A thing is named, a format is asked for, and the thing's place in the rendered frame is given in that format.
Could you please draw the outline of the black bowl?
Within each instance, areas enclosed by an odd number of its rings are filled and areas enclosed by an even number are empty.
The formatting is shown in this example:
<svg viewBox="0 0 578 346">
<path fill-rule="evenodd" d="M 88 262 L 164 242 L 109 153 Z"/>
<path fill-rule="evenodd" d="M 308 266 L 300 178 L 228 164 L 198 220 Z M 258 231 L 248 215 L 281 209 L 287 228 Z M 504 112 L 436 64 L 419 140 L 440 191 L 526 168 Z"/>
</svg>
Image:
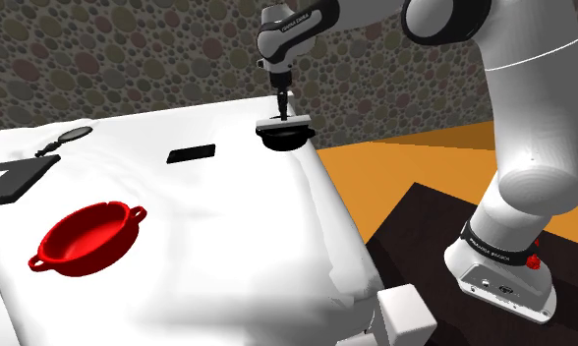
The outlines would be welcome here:
<svg viewBox="0 0 578 346">
<path fill-rule="evenodd" d="M 262 143 L 274 151 L 291 151 L 302 147 L 316 132 L 307 125 L 276 128 L 256 129 Z"/>
</svg>

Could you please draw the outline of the black phone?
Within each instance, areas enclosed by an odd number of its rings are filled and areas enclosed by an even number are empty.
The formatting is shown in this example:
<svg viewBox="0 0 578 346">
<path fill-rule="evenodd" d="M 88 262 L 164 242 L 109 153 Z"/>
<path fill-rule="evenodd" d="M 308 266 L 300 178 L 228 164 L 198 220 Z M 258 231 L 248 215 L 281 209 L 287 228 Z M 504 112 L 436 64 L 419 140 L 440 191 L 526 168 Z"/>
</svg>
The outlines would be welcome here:
<svg viewBox="0 0 578 346">
<path fill-rule="evenodd" d="M 168 153 L 166 163 L 173 164 L 189 160 L 197 160 L 213 157 L 215 155 L 215 151 L 216 151 L 215 144 L 205 144 L 186 148 L 173 149 Z"/>
</svg>

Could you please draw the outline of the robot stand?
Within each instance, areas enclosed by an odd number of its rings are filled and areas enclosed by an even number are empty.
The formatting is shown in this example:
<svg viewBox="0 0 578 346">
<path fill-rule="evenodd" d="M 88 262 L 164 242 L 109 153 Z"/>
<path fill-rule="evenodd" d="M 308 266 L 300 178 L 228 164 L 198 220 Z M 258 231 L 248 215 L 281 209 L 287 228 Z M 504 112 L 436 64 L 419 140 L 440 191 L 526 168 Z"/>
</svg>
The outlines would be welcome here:
<svg viewBox="0 0 578 346">
<path fill-rule="evenodd" d="M 578 346 L 578 243 L 541 234 L 557 306 L 548 323 L 530 322 L 464 294 L 444 264 L 475 208 L 415 183 L 367 243 L 384 286 L 414 285 L 435 317 L 426 346 Z"/>
</svg>

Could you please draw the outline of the black magnifying glass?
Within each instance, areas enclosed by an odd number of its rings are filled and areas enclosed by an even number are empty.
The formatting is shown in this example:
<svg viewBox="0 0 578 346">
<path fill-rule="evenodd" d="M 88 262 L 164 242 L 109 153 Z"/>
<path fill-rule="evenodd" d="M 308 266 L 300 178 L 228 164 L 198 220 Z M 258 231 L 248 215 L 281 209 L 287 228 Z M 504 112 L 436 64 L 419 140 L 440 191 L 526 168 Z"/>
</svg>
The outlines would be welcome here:
<svg viewBox="0 0 578 346">
<path fill-rule="evenodd" d="M 50 144 L 47 144 L 43 149 L 38 150 L 34 156 L 35 157 L 44 156 L 45 154 L 56 150 L 62 144 L 83 138 L 84 136 L 88 135 L 91 132 L 92 132 L 91 126 L 83 126 L 83 127 L 79 127 L 79 128 L 75 128 L 73 130 L 70 130 L 70 131 L 60 135 L 56 141 L 54 141 Z"/>
</svg>

